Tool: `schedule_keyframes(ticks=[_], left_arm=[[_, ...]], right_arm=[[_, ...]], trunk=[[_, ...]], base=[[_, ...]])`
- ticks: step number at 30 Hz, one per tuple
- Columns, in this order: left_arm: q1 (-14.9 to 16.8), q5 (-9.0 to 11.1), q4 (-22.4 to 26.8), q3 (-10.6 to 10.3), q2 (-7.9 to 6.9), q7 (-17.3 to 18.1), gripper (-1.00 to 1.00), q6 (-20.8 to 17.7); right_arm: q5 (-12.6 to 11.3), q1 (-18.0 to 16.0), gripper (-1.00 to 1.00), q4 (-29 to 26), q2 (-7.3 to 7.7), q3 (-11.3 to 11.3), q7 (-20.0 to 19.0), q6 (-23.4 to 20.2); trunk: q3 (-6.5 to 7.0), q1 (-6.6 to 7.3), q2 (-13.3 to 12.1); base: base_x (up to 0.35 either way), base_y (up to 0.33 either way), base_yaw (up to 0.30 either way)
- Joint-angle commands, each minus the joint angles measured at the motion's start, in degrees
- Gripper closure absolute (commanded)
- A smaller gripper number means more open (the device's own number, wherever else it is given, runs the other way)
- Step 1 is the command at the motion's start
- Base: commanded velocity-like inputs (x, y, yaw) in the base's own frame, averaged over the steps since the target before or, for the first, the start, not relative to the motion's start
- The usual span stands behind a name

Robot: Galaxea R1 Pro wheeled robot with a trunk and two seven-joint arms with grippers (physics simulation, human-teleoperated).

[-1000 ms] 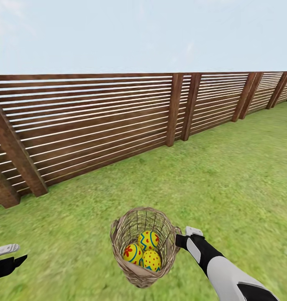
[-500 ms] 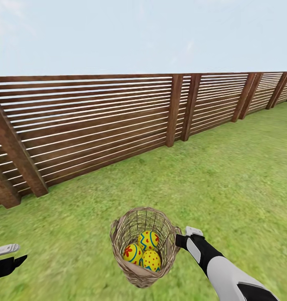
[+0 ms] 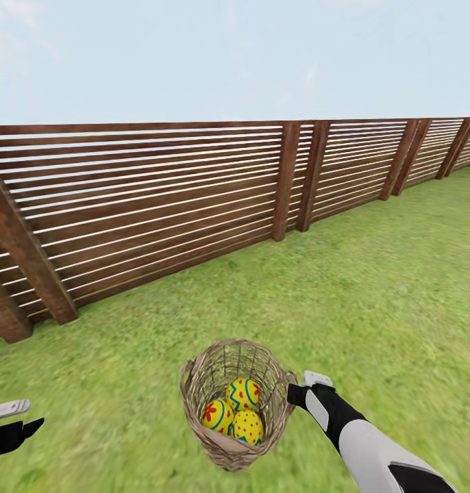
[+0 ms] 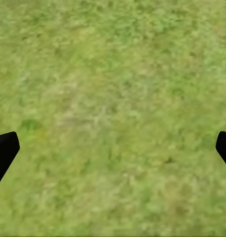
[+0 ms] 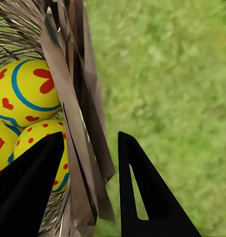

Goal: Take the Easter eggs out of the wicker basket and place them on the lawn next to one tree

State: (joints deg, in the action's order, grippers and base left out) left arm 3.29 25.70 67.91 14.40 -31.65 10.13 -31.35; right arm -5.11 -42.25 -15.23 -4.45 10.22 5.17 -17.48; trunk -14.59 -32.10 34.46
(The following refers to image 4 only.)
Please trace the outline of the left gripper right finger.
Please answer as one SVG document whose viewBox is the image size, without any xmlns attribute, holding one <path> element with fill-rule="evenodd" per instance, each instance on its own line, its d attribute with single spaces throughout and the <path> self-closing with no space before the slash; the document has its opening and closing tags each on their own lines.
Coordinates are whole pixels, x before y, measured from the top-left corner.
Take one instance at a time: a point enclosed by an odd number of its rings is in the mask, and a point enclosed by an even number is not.
<svg viewBox="0 0 226 237">
<path fill-rule="evenodd" d="M 217 139 L 216 149 L 226 163 L 226 132 L 220 131 Z"/>
</svg>

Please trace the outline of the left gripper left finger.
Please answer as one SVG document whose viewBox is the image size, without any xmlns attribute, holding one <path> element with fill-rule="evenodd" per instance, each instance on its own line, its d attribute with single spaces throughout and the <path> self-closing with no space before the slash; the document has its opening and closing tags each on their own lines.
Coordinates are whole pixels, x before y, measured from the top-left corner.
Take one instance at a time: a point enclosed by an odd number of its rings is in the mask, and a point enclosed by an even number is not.
<svg viewBox="0 0 226 237">
<path fill-rule="evenodd" d="M 0 181 L 20 150 L 15 131 L 0 135 Z"/>
</svg>

